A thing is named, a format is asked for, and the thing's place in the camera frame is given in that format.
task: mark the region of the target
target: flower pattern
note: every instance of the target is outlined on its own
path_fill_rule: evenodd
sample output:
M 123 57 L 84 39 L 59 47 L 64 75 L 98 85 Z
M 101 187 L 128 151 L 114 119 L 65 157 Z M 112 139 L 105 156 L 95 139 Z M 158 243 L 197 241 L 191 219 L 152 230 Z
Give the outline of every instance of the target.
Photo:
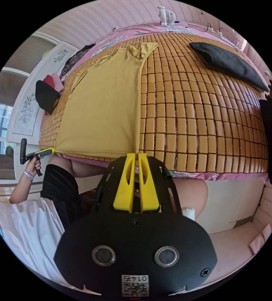
M 57 52 L 57 57 L 53 58 L 55 63 L 60 62 L 69 53 L 67 49 L 61 49 Z
M 32 114 L 33 114 L 33 110 L 34 110 L 32 107 L 33 101 L 35 101 L 34 93 L 32 93 L 30 96 L 28 96 L 23 103 L 23 109 L 21 111 L 21 113 L 23 113 L 23 114 L 19 118 L 19 121 L 23 124 L 27 124 L 30 121 L 30 119 L 32 118 Z

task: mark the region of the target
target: qr code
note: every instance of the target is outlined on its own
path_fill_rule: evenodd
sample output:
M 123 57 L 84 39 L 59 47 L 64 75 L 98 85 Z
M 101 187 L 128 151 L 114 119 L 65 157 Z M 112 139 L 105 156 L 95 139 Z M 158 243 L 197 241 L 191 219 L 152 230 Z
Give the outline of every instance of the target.
M 148 297 L 148 282 L 122 282 L 123 297 Z

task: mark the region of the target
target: wristband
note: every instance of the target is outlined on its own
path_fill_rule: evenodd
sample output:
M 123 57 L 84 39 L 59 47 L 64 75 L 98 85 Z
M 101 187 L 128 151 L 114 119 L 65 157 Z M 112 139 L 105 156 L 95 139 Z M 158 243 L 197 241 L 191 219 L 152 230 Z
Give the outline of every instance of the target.
M 33 180 L 34 176 L 28 173 L 26 170 L 24 171 L 24 175 L 26 175 L 29 179 Z

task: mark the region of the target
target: hanging black clothing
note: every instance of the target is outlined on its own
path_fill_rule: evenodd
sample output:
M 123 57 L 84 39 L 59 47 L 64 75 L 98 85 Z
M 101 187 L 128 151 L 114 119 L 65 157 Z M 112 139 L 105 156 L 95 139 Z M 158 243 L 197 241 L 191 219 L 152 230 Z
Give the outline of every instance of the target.
M 268 178 L 270 180 L 270 183 L 272 184 L 272 99 L 260 99 L 259 104 L 262 120 L 264 123 L 265 134 L 268 141 Z
M 35 84 L 35 99 L 39 107 L 49 114 L 54 110 L 54 103 L 60 97 L 58 91 L 43 81 L 37 81 Z

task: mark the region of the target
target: label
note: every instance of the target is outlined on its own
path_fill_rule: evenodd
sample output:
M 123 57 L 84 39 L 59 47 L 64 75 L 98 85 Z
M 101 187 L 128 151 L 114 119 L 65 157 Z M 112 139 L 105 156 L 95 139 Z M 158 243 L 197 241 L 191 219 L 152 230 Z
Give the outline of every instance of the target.
M 123 297 L 148 297 L 149 280 L 148 275 L 122 275 Z

